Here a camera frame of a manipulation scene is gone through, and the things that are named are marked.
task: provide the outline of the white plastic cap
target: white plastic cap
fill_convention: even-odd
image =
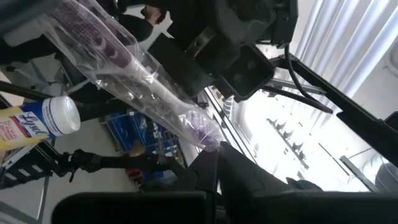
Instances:
[[[80,129],[80,114],[69,96],[52,98],[50,108],[54,122],[62,134],[74,133]]]

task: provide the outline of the yellow label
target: yellow label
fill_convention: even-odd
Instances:
[[[23,111],[18,107],[0,110],[0,151],[17,149],[22,146],[35,144],[48,136],[31,136],[25,131],[15,115],[22,114]]]

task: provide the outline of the clear plastic wrap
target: clear plastic wrap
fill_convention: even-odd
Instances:
[[[162,66],[96,0],[63,0],[39,19],[89,80],[187,141],[216,149],[220,127],[187,100]]]

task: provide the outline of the disinfectant spray can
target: disinfectant spray can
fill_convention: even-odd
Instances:
[[[0,151],[17,149],[80,129],[76,104],[68,96],[0,110]]]

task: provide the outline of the lysol logo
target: lysol logo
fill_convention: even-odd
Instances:
[[[33,112],[25,112],[16,115],[15,119],[17,119],[18,121],[16,122],[18,128],[24,133],[25,137],[27,138],[49,135],[48,129]]]

